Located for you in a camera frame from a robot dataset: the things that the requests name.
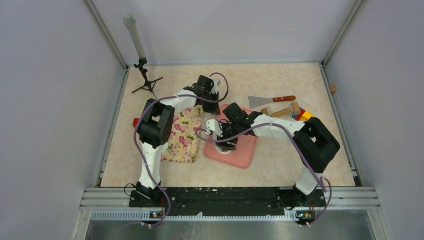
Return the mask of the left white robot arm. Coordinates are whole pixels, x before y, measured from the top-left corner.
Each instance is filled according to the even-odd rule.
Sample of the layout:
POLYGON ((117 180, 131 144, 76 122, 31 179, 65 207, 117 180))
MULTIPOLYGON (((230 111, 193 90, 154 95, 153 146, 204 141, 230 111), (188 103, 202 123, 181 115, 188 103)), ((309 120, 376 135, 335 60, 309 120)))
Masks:
POLYGON ((154 207, 160 202, 161 159, 168 149, 175 115, 197 106, 206 113, 219 115, 220 85, 220 80, 200 75, 196 83, 179 93, 146 102, 134 135, 139 138, 135 144, 143 161, 136 192, 147 206, 154 207))

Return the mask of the pink silicone mat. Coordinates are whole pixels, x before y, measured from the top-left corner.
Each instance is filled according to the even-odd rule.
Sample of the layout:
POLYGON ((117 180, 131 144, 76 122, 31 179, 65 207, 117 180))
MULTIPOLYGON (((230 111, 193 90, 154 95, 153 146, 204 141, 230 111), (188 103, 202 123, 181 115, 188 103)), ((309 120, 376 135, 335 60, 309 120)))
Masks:
POLYGON ((259 112, 254 112, 249 109, 241 108, 237 103, 226 104, 221 107, 221 115, 213 120, 217 121, 229 121, 231 123, 245 124, 247 129, 240 134, 229 138, 213 140, 213 136, 208 137, 205 149, 203 151, 206 158, 223 163, 229 166, 233 166, 239 169, 247 169, 252 161, 254 152, 256 149, 257 138, 251 130, 254 120, 259 117, 259 112), (216 149, 216 143, 227 142, 238 138, 236 150, 230 154, 224 155, 218 153, 216 149))

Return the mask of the white dough ball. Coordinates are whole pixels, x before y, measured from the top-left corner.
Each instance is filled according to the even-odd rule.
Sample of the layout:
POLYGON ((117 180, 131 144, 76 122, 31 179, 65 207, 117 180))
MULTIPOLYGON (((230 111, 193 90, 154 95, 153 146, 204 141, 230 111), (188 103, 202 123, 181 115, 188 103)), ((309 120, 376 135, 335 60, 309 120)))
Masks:
POLYGON ((222 154, 222 155, 229 155, 230 153, 233 152, 232 149, 227 148, 227 147, 216 146, 215 148, 216 148, 217 152, 222 154))

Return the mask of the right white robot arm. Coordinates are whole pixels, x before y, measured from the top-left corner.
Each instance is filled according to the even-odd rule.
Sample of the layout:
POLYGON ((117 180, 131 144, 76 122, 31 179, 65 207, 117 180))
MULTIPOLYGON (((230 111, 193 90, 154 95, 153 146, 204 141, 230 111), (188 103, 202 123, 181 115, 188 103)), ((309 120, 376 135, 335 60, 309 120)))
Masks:
POLYGON ((314 190, 325 185, 323 173, 341 149, 321 120, 311 117, 307 121, 290 121, 257 111, 247 113, 236 103, 227 106, 223 114, 224 121, 209 120, 205 124, 222 151, 235 151, 238 138, 243 135, 293 144, 304 165, 294 185, 293 200, 299 206, 307 206, 314 198, 314 190))

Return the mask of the wooden rolling pin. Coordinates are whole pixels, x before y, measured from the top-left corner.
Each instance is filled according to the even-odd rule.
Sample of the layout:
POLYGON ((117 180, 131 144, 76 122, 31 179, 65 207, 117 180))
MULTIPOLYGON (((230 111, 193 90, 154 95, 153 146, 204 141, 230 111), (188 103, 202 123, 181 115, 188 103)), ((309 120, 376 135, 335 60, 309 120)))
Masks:
POLYGON ((265 114, 266 116, 273 117, 273 118, 278 118, 278 117, 285 116, 285 115, 288 115, 288 114, 291 114, 292 116, 297 116, 297 115, 301 114, 301 112, 302 112, 302 110, 301 110, 299 104, 296 101, 291 103, 288 108, 285 108, 283 110, 280 110, 280 111, 277 111, 277 112, 274 112, 274 113, 271 113, 271 110, 270 110, 269 107, 263 108, 261 110, 261 113, 265 114))

